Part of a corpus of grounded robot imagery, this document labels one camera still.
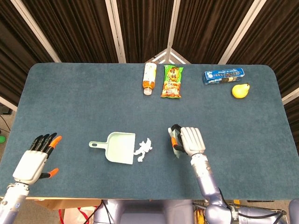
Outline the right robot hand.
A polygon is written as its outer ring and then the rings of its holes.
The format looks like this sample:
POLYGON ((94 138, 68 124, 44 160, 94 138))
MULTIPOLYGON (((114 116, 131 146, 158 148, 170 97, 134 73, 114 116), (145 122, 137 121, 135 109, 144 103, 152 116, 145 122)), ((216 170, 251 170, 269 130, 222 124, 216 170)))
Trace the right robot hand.
POLYGON ((206 147, 198 128, 181 127, 174 124, 168 128, 171 137, 172 149, 177 158, 182 154, 192 157, 195 154, 203 154, 206 147))

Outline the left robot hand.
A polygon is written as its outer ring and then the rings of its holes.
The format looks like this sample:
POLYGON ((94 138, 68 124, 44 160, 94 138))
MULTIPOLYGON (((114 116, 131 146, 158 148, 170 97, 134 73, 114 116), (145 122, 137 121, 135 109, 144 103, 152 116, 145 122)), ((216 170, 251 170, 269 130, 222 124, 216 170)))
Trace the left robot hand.
POLYGON ((43 168, 61 140, 62 136, 57 136, 56 133, 36 137, 29 150, 25 151, 21 157, 13 173, 14 180, 26 185, 32 185, 40 179, 54 177, 59 172, 58 168, 45 173, 43 168))

